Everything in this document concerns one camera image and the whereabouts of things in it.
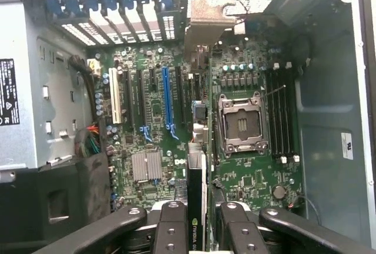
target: sticker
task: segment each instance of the sticker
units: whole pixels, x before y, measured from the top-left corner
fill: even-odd
[[[0,59],[0,126],[19,124],[18,96],[13,59]]]
[[[353,140],[351,139],[350,133],[341,133],[342,139],[342,153],[343,158],[354,160],[353,157]]]

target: white sticker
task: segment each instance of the white sticker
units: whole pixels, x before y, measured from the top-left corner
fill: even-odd
[[[350,133],[341,133],[343,158],[354,160],[353,141]]]

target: green circuit board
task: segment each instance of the green circuit board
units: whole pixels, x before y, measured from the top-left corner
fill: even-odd
[[[102,110],[108,125],[108,146],[112,153],[113,209],[126,204],[150,209],[155,202],[174,198],[174,180],[186,177],[187,147],[192,141],[193,129],[192,101],[200,96],[207,99],[207,108],[213,108],[207,114],[208,119],[213,121],[207,124],[209,128],[213,126],[209,134],[213,142],[206,145],[206,149],[211,150],[214,156],[213,166],[209,170],[213,171],[212,179],[221,180],[227,199],[243,201],[254,210],[288,203],[302,189],[301,169],[299,163],[289,160],[287,164],[282,164],[273,156],[269,96],[264,98],[263,107],[266,123],[263,133],[268,140],[268,148],[263,155],[253,151],[231,155],[224,153],[218,131],[217,105],[221,95],[229,99],[242,99],[253,96],[255,92],[263,96],[270,89],[268,69],[262,66],[271,59],[270,46],[259,38],[217,45],[210,61],[211,73],[205,75],[192,75],[190,64],[183,61],[183,49],[182,43],[154,43],[107,48],[91,53],[92,58],[95,54],[100,55],[100,78],[96,82],[96,92],[103,94]],[[174,136],[166,128],[162,77],[162,69],[165,67],[169,69]],[[119,83],[122,121],[116,124],[113,123],[111,91],[106,76],[110,68],[117,70]],[[293,85],[288,84],[287,87],[291,89]],[[292,106],[290,115],[293,116],[290,133],[296,138],[294,97],[289,95],[288,98]],[[298,154],[297,141],[294,153]],[[144,158],[150,155],[150,159],[159,161],[159,176],[154,179],[140,178],[140,157],[134,155],[143,155]],[[277,185],[286,189],[283,200],[275,199],[272,195]]]

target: circuit board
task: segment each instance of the circuit board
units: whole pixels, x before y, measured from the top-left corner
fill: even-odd
[[[206,146],[214,155],[212,178],[221,180],[227,199],[243,201],[252,210],[288,204],[301,191],[301,169],[298,162],[290,161],[293,155],[298,155],[297,141],[294,145],[292,141],[288,144],[287,163],[281,163],[282,154],[273,151],[276,142],[273,143],[272,138],[277,132],[270,124],[276,124],[272,119],[278,108],[271,97],[280,96],[280,91],[264,98],[267,92],[276,89],[271,85],[272,70],[264,66],[273,58],[271,45],[259,38],[217,45],[211,59],[211,75],[206,79],[191,74],[190,65],[183,61],[183,49],[183,44],[160,43],[92,53],[92,58],[99,61],[97,68],[100,67],[96,93],[101,94],[98,96],[102,100],[98,101],[100,112],[97,113],[105,117],[108,125],[113,210],[124,204],[150,209],[155,202],[174,198],[175,180],[186,177],[188,144],[196,141],[192,137],[192,102],[202,100],[203,95],[212,98],[212,103],[204,102],[206,107],[209,108],[209,104],[213,107],[207,114],[213,120],[213,143],[208,142]],[[288,72],[284,75],[291,78],[286,88],[293,89],[293,75]],[[203,94],[201,89],[208,83],[212,87]],[[112,98],[116,96],[114,91],[119,93],[118,106],[115,106],[116,98]],[[255,95],[262,102],[259,120],[263,122],[263,141],[267,146],[262,151],[225,152],[219,137],[219,99],[221,96],[228,100],[247,99]],[[288,137],[296,138],[294,95],[284,96],[291,104]],[[283,199],[273,196],[276,186],[284,188]]]

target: blue pci express slot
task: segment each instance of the blue pci express slot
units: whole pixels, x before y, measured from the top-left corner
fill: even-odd
[[[170,131],[173,138],[179,140],[175,135],[175,124],[172,111],[172,94],[170,88],[170,72],[168,67],[162,67],[162,80],[164,89],[164,107],[166,110],[166,129]]]

